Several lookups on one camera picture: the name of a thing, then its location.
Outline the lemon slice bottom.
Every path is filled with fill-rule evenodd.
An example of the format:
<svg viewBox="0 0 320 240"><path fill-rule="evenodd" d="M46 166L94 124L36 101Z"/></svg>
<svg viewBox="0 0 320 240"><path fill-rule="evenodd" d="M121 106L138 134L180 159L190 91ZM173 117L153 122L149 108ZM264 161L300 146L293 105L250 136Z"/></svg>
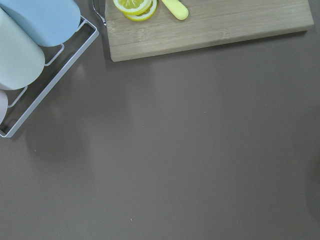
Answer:
<svg viewBox="0 0 320 240"><path fill-rule="evenodd" d="M123 15L134 22L141 22L149 19L156 11L158 2L156 0L151 0L150 5L146 8L146 10L138 15L133 15L133 14L127 14L124 13Z"/></svg>

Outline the lemon slice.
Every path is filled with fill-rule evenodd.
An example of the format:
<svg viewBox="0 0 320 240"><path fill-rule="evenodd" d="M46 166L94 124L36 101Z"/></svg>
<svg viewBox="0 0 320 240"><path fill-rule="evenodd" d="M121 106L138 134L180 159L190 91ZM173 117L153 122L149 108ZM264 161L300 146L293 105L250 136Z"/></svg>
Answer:
<svg viewBox="0 0 320 240"><path fill-rule="evenodd" d="M115 7L124 14L139 15L149 8L151 0L113 0Z"/></svg>
<svg viewBox="0 0 320 240"><path fill-rule="evenodd" d="M133 14L127 14L124 13L123 15L134 22L141 22L149 19L156 11L158 2L156 0L151 0L150 5L146 8L146 10L138 15L133 15Z"/></svg>

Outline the wooden cutting board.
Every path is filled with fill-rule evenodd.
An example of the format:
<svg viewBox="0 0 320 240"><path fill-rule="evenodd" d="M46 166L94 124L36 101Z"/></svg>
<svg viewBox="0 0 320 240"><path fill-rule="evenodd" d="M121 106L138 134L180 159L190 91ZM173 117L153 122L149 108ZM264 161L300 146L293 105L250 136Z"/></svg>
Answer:
<svg viewBox="0 0 320 240"><path fill-rule="evenodd" d="M114 62L307 31L314 20L307 0L185 0L189 15L176 19L162 2L144 21L127 19L105 3Z"/></svg>

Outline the lemon slice top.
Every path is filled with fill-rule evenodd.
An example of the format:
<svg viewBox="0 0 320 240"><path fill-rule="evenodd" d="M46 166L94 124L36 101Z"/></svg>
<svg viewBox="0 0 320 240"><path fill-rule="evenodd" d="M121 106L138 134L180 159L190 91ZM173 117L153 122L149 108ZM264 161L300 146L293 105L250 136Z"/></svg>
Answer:
<svg viewBox="0 0 320 240"><path fill-rule="evenodd" d="M124 14L139 15L149 8L151 0L113 0L115 7Z"/></svg>

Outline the light blue cup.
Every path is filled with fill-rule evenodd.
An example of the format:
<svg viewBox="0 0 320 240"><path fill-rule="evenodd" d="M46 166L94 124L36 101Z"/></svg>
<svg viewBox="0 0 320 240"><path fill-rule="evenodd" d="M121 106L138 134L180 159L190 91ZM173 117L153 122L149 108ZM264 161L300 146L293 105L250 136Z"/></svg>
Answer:
<svg viewBox="0 0 320 240"><path fill-rule="evenodd" d="M80 8L73 0L2 0L0 7L43 47L69 40L81 21Z"/></svg>

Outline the pale green cup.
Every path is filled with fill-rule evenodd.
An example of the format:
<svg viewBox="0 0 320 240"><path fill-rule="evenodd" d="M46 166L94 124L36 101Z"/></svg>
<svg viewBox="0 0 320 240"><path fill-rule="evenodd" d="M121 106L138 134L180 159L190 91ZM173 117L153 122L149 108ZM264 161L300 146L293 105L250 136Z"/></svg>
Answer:
<svg viewBox="0 0 320 240"><path fill-rule="evenodd" d="M0 88L18 90L34 82L45 66L42 49L0 10Z"/></svg>

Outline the pale pink cup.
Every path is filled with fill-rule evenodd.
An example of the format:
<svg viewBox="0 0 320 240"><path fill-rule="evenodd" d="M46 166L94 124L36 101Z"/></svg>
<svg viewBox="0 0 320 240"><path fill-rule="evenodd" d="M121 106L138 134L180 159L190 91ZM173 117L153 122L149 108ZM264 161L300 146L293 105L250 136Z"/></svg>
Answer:
<svg viewBox="0 0 320 240"><path fill-rule="evenodd" d="M0 90L0 123L3 122L8 109L8 97L7 94Z"/></svg>

